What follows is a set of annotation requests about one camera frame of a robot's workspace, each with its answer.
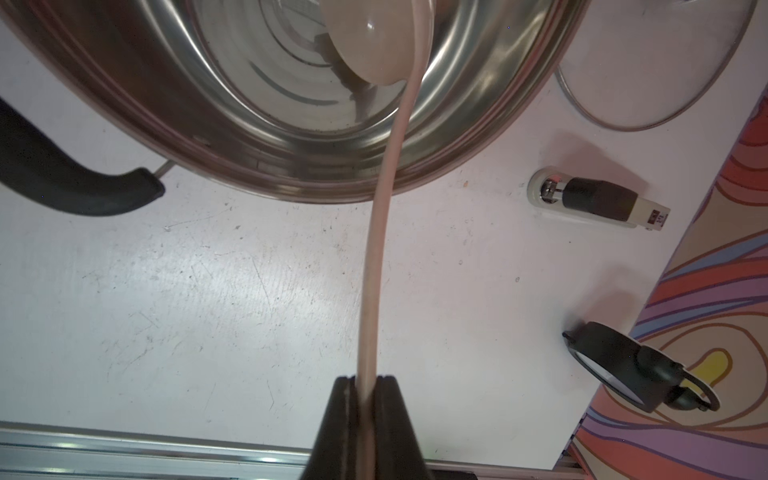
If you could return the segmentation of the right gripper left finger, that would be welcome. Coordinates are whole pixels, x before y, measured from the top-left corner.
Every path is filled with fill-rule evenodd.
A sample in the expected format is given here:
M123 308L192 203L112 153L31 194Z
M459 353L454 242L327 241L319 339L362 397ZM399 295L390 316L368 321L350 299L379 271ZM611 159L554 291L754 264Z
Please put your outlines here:
M355 378L338 377L301 480L356 478L358 420Z

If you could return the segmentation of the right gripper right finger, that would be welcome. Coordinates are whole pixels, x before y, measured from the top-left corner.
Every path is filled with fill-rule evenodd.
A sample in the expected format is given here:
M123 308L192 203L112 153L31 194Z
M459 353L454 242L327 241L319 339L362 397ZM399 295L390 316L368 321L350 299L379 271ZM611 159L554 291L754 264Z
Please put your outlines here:
M373 392L376 480L432 480L399 384L379 376Z

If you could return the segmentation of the stainless steel pot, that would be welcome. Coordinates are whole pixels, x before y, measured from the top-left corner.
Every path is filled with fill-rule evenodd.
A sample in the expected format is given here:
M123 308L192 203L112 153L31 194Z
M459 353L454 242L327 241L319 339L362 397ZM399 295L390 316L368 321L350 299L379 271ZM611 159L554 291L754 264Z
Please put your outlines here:
M395 191L457 169L502 134L588 7L440 2ZM5 1L1 18L167 165L284 201L374 195L403 85L353 75L315 1Z

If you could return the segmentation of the glass pot lid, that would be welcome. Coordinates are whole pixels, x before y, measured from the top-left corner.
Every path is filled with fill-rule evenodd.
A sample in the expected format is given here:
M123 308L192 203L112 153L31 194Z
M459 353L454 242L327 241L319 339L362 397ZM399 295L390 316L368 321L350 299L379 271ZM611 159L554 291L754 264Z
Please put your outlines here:
M555 72L570 104L617 132L659 127L728 66L754 1L593 1Z

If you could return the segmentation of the cream plastic ladle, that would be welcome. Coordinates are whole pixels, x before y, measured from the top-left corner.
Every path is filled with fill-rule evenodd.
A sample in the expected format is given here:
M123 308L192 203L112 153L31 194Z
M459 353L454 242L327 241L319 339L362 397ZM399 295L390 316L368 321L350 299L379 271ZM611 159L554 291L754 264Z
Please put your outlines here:
M435 3L321 1L319 5L333 45L355 75L374 86L405 82L374 193L361 290L356 372L361 412L356 474L359 479L372 479L375 476L373 392L386 228L404 138L429 64Z

